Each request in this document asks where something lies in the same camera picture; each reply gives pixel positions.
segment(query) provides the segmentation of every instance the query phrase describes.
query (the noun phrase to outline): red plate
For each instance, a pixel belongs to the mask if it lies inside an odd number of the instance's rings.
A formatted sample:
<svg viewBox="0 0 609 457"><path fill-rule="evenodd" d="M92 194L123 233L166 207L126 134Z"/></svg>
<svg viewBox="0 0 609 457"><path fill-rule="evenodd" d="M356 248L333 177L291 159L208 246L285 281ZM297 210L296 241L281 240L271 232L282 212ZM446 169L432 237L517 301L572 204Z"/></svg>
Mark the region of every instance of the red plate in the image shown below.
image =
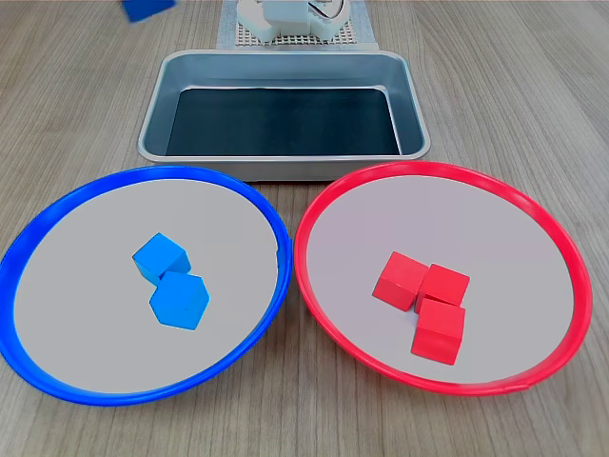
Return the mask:
<svg viewBox="0 0 609 457"><path fill-rule="evenodd" d="M463 300L464 355L454 367L410 354L416 315L371 297L391 249L472 277ZM520 260L510 258L512 251ZM520 191L470 169L410 162L346 175L306 211L294 255L306 303L342 348L386 376L438 393L480 396L529 388L574 356L590 326L590 278L565 230ZM529 281L519 276L527 268L543 274ZM553 301L556 312L546 303ZM510 334L513 340L506 339ZM530 347L522 346L527 338Z"/></svg>

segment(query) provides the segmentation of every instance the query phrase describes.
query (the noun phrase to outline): wooden table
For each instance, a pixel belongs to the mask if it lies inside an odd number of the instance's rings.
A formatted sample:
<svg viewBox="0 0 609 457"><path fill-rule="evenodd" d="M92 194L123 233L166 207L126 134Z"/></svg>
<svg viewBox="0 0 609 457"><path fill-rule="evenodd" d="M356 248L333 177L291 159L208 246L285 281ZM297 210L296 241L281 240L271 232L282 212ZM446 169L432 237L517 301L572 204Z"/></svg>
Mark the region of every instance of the wooden table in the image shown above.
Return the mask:
<svg viewBox="0 0 609 457"><path fill-rule="evenodd" d="M66 192L145 165L135 142L161 60L213 49L220 3L130 26L115 2L0 2L0 249ZM551 380L443 397L354 361L295 285L234 367L162 402L80 407L0 363L0 455L609 455L609 3L369 5L412 68L428 160L528 193L573 235L595 289L591 330ZM293 234L321 185L257 186Z"/></svg>

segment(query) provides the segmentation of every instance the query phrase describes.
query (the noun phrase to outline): red rim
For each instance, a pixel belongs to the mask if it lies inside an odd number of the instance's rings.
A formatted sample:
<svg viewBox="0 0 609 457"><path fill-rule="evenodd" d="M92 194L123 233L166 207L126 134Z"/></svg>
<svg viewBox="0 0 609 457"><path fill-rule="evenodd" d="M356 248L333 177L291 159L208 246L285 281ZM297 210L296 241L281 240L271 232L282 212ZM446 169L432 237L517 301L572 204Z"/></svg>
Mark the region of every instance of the red rim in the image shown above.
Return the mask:
<svg viewBox="0 0 609 457"><path fill-rule="evenodd" d="M574 309L569 329L559 346L536 366L509 378L484 384L453 384L433 381L399 371L370 356L351 343L327 318L311 287L306 266L308 240L317 219L341 195L365 183L393 176L435 176L469 184L491 192L531 216L559 248L571 276ZM339 346L378 372L413 387L450 395L498 395L527 389L556 373L575 355L590 327L592 318L592 285L578 248L560 224L539 204L490 176L471 169L433 162L382 164L360 169L328 186L311 204L298 226L294 242L294 264L298 286L309 309L325 331Z"/></svg>

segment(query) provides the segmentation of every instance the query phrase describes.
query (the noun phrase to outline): cube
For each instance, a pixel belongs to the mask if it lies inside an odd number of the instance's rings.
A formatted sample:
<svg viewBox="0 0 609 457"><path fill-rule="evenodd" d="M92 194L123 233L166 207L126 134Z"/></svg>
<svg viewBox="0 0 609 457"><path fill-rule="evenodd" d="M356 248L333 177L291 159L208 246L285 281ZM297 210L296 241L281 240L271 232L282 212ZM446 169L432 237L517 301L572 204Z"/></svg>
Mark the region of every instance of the cube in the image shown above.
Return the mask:
<svg viewBox="0 0 609 457"><path fill-rule="evenodd" d="M393 252L384 267L372 296L387 304L408 311L412 306L428 267Z"/></svg>
<svg viewBox="0 0 609 457"><path fill-rule="evenodd" d="M140 22L175 6L175 0L123 0L129 22Z"/></svg>
<svg viewBox="0 0 609 457"><path fill-rule="evenodd" d="M203 279L191 274L168 271L150 298L150 306L158 321L187 330L199 326L209 303Z"/></svg>
<svg viewBox="0 0 609 457"><path fill-rule="evenodd" d="M162 233L154 235L150 241L133 254L135 265L146 279L159 286L167 271L188 273L190 262L187 252L169 240Z"/></svg>
<svg viewBox="0 0 609 457"><path fill-rule="evenodd" d="M415 312L421 311L422 301L425 298L460 307L468 285L469 276L432 264L422 280Z"/></svg>
<svg viewBox="0 0 609 457"><path fill-rule="evenodd" d="M455 365L465 326L465 308L424 298L411 352Z"/></svg>

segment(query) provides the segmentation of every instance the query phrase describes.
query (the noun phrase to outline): stainless steel tray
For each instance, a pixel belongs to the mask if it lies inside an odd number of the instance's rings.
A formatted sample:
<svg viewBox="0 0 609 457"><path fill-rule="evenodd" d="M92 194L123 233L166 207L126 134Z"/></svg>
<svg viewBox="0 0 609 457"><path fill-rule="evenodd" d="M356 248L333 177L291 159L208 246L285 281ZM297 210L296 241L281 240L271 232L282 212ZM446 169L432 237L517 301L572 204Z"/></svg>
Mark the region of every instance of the stainless steel tray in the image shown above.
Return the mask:
<svg viewBox="0 0 609 457"><path fill-rule="evenodd" d="M186 89L377 89L387 101L398 155L167 155ZM185 50L168 56L148 106L138 150L149 161L199 165L248 182L329 181L381 162L412 160L429 139L406 62L384 51Z"/></svg>

